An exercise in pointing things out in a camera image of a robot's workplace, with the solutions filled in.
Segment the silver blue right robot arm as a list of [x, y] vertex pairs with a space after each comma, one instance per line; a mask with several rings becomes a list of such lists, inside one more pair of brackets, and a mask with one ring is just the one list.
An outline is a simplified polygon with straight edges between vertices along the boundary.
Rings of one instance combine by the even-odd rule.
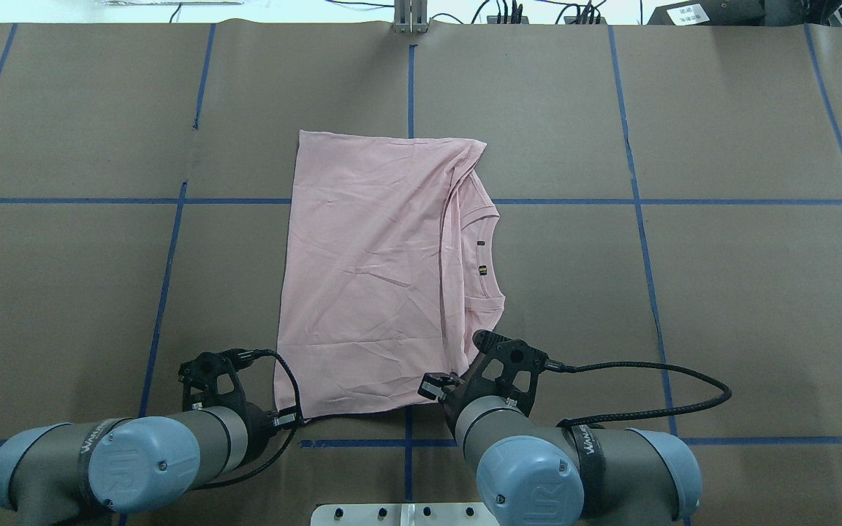
[[704, 479], [674, 434], [529, 419], [543, 372], [576, 373], [523, 340], [478, 330], [464, 374], [428, 372], [418, 389], [447, 426], [501, 525], [669, 525], [699, 509]]

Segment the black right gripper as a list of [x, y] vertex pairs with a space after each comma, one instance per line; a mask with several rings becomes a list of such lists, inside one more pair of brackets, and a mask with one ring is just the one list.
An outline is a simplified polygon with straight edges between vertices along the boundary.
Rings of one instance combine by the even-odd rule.
[[501, 404], [530, 416], [547, 353], [487, 330], [475, 332], [472, 343], [478, 355], [467, 372], [425, 373], [418, 395], [441, 403], [451, 432], [458, 431], [462, 410], [483, 397], [498, 397]]

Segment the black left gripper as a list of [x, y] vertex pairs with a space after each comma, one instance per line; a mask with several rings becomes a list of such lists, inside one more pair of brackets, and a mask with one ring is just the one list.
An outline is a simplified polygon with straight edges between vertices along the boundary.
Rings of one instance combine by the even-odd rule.
[[238, 468], [260, 457], [276, 430], [296, 430], [305, 423], [300, 408], [264, 411], [247, 400], [238, 372], [271, 354], [271, 350], [258, 349], [203, 352], [178, 366], [183, 410], [213, 413], [230, 437], [227, 468]]

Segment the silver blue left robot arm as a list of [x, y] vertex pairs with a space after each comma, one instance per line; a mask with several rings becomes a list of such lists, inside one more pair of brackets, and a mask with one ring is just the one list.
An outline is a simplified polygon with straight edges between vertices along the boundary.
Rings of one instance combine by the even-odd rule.
[[[292, 387], [292, 403], [264, 411], [247, 400], [238, 373], [270, 357]], [[0, 508], [21, 525], [108, 525], [114, 515], [153, 511], [183, 494], [244, 482], [241, 476], [279, 432], [302, 426], [300, 386], [270, 349], [203, 352], [178, 366], [181, 412], [33, 427], [0, 446]]]

